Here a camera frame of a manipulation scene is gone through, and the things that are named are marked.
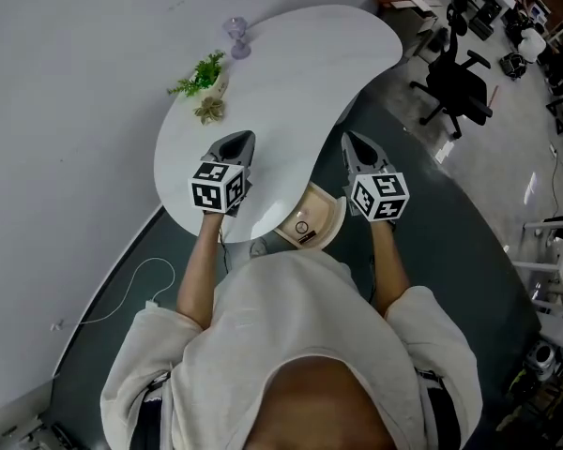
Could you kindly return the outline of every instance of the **forearm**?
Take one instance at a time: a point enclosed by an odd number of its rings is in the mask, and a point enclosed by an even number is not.
[[[385,221],[372,223],[375,257],[375,306],[384,316],[389,306],[410,287],[403,262],[394,244],[392,229]]]
[[[177,294],[177,313],[193,319],[203,329],[210,326],[213,317],[217,243],[222,221],[223,215],[205,215]]]

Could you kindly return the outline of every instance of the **strap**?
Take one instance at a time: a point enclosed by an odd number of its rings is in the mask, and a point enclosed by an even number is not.
[[[129,450],[160,450],[160,419],[162,411],[162,386],[170,373],[163,373],[148,385],[142,396]]]
[[[459,450],[461,429],[444,382],[432,371],[417,370],[426,434],[431,448]]]

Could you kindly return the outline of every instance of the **white sleeve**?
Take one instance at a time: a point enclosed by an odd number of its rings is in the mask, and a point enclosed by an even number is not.
[[[461,447],[478,425],[481,391],[478,364],[459,327],[426,287],[411,287],[386,314],[415,367],[442,377],[461,429]]]
[[[188,317],[159,307],[135,316],[100,395],[104,435],[113,450],[127,450],[146,387],[183,358],[202,328]]]

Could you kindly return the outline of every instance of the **black strap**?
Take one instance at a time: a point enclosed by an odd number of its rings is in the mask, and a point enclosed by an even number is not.
[[[431,371],[418,371],[426,380],[437,382],[439,387],[427,387],[428,396],[434,410],[436,433],[438,435],[438,450],[459,450],[461,446],[461,428],[457,413],[449,391],[443,380]]]
[[[162,398],[158,397],[146,400],[145,397],[150,392],[161,388],[164,383],[169,380],[169,376],[169,372],[167,372],[148,385],[147,391],[143,395],[142,404],[140,405],[138,422],[131,436],[129,450],[160,450]]]

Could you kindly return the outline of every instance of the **white shirt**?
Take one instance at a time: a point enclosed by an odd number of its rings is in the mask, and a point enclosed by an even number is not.
[[[140,311],[100,399],[113,450],[126,450],[146,386],[162,387],[161,448],[240,450],[267,384],[288,361],[344,362],[369,394],[398,450],[427,448],[414,366],[445,377],[462,446],[481,413],[476,358],[425,287],[380,315],[345,265],[315,250],[251,260],[216,289],[211,327],[164,308]]]
[[[536,62],[538,55],[546,49],[546,42],[540,34],[533,28],[526,28],[522,31],[522,42],[517,47],[517,51],[524,60],[530,64]]]

